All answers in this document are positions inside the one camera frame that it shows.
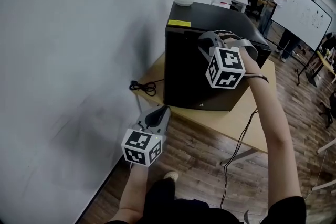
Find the hand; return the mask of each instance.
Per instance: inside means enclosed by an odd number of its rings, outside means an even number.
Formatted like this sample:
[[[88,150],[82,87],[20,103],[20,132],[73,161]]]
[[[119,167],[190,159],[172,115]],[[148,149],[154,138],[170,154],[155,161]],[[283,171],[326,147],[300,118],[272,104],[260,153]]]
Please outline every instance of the hand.
[[[225,36],[225,34],[223,33],[219,33],[219,36]],[[225,39],[225,43],[230,43],[236,41],[234,38],[228,38]],[[258,66],[258,64],[250,57],[250,55],[247,53],[246,49],[244,47],[240,47],[239,48],[239,52],[241,55],[241,58],[243,60],[244,66],[245,66],[245,70],[246,73],[257,73],[260,74],[260,68]]]

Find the wrist strap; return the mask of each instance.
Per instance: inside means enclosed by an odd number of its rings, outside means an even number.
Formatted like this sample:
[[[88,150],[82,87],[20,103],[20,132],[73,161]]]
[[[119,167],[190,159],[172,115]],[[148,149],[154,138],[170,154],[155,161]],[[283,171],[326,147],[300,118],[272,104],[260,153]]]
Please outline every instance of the wrist strap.
[[[267,83],[269,84],[269,81],[267,79],[267,77],[265,77],[263,74],[245,74],[244,77],[246,79],[251,79],[251,78],[260,78],[260,79],[264,79],[267,81]]]

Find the yellow label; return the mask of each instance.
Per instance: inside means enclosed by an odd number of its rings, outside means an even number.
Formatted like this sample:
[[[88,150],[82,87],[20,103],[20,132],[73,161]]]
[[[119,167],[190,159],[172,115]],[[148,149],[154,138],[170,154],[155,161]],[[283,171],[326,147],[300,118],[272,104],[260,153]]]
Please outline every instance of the yellow label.
[[[180,25],[180,26],[191,27],[191,22],[186,22],[186,21],[183,21],[183,20],[169,20],[168,24],[169,25]]]

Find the white sneaker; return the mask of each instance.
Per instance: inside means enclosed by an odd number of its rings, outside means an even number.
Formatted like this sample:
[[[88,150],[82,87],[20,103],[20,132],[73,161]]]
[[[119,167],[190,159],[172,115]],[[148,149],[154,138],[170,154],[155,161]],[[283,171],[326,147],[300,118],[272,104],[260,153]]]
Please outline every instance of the white sneaker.
[[[178,180],[178,172],[168,172],[163,179],[171,178],[175,182]]]

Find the desk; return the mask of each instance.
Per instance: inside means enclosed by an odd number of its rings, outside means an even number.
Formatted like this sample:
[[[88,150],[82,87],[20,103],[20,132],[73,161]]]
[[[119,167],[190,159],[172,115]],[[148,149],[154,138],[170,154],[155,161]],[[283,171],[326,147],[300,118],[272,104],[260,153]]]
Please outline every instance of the desk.
[[[244,13],[246,10],[246,6],[248,5],[248,0],[232,0],[234,2],[240,3],[243,8],[241,9],[241,13]]]
[[[164,78],[164,54],[154,63],[148,72],[139,80],[139,83],[145,84],[150,81],[156,81]],[[267,76],[270,87],[276,95],[276,78],[274,63],[266,60],[262,67],[262,72]],[[145,92],[138,90],[134,91],[137,96],[145,98],[148,102],[154,104],[163,104],[163,82],[156,84],[157,94],[153,97],[148,96]],[[200,124],[210,130],[216,131],[226,137],[238,141],[243,128],[246,126],[251,114],[256,108],[251,89],[248,88],[235,107],[230,111],[202,111],[183,109],[171,106],[172,113],[175,113],[182,118],[188,119],[192,122]],[[256,155],[258,152],[267,153],[266,139],[261,128],[259,114],[253,117],[251,125],[243,140],[243,144],[251,147],[252,149],[238,154],[234,162],[240,162],[249,159]]]
[[[306,76],[307,76],[309,83],[313,84],[315,87],[317,87],[316,82],[315,82],[315,77],[321,71],[323,67],[326,67],[331,73],[335,75],[334,68],[328,63],[328,61],[324,58],[324,56],[319,51],[317,51],[316,54],[321,60],[322,64],[320,64],[319,68],[316,70],[314,74],[311,74],[308,71],[306,72]]]
[[[222,7],[222,8],[227,8],[227,9],[231,8],[231,5],[229,5],[229,4],[212,3],[211,5],[217,6],[217,7]]]

